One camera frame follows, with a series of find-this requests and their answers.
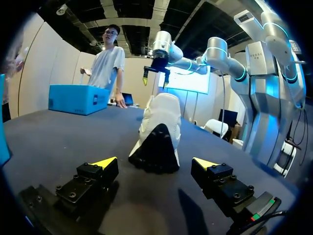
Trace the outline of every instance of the laptop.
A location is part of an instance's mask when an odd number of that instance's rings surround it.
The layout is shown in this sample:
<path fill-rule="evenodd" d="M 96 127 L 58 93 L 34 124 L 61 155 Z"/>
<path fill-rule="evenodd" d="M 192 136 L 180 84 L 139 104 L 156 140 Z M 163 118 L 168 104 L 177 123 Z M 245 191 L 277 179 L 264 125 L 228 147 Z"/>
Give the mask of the laptop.
<path fill-rule="evenodd" d="M 134 101 L 133 101 L 133 96 L 132 96 L 132 94 L 122 93 L 122 95 L 123 95 L 123 97 L 124 97 L 125 104 L 126 104 L 127 106 L 134 105 Z"/>

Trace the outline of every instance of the security camera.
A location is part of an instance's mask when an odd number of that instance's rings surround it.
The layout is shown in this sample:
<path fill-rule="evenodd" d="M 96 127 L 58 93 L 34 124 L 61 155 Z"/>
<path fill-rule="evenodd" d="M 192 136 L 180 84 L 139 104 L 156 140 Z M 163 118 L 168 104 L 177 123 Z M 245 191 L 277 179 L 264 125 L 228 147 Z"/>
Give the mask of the security camera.
<path fill-rule="evenodd" d="M 58 15 L 58 16 L 62 16 L 62 15 L 65 14 L 66 11 L 67 11 L 67 6 L 66 6 L 66 4 L 63 4 L 63 5 L 59 8 L 59 10 L 57 10 L 57 15 Z"/>

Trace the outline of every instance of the monitor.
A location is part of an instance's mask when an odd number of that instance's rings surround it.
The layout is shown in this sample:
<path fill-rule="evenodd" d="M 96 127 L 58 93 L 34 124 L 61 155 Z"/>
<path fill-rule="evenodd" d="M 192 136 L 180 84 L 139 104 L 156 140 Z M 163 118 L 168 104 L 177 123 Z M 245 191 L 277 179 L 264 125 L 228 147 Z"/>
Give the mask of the monitor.
<path fill-rule="evenodd" d="M 171 71 L 169 76 L 169 83 L 166 88 L 185 90 L 208 94 L 210 69 L 207 74 L 201 75 L 189 70 L 183 70 L 177 67 L 167 67 Z M 165 74 L 160 73 L 158 86 L 163 87 Z"/>
<path fill-rule="evenodd" d="M 237 112 L 225 110 L 224 111 L 224 123 L 226 123 L 229 127 L 235 127 L 237 123 Z M 219 121 L 222 121 L 223 109 L 220 111 Z"/>

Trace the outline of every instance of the white chair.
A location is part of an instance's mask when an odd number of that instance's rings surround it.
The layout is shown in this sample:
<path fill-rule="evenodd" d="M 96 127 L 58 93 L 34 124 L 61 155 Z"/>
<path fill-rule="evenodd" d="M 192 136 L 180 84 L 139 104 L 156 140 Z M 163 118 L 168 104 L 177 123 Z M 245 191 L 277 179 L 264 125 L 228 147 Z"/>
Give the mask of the white chair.
<path fill-rule="evenodd" d="M 284 177 L 286 177 L 292 164 L 293 164 L 293 160 L 295 158 L 295 155 L 297 154 L 297 150 L 296 150 L 296 148 L 293 148 L 293 146 L 291 144 L 284 142 L 283 146 L 282 146 L 282 151 L 283 151 L 283 153 L 286 153 L 288 156 L 291 157 L 291 163 L 289 166 L 287 166 L 285 171 L 284 171 L 284 168 L 279 166 L 277 163 L 275 163 L 274 169 L 277 170 L 279 173 L 283 174 Z"/>
<path fill-rule="evenodd" d="M 209 121 L 206 122 L 206 124 L 204 126 L 202 126 L 201 128 L 202 129 L 205 129 L 205 128 L 209 128 L 210 130 L 218 133 L 221 138 L 224 137 L 224 135 L 226 134 L 226 132 L 228 131 L 228 125 L 227 123 L 224 122 L 223 124 L 223 130 L 222 130 L 222 133 L 221 133 L 221 129 L 222 129 L 222 122 L 221 121 L 218 121 L 218 120 L 215 120 L 215 119 L 210 119 Z"/>

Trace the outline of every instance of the man's hand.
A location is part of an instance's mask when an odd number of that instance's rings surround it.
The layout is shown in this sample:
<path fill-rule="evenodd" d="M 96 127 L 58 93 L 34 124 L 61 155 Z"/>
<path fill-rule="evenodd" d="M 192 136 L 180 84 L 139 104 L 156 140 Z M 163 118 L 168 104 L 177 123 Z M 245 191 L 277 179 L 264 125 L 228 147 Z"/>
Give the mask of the man's hand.
<path fill-rule="evenodd" d="M 124 100 L 122 93 L 117 93 L 115 95 L 115 101 L 116 101 L 118 107 L 127 109 L 127 106 L 125 104 L 125 100 Z"/>
<path fill-rule="evenodd" d="M 81 73 L 81 74 L 86 73 L 86 71 L 85 71 L 85 68 L 84 68 L 84 67 L 81 67 L 81 68 L 80 68 L 80 73 Z"/>

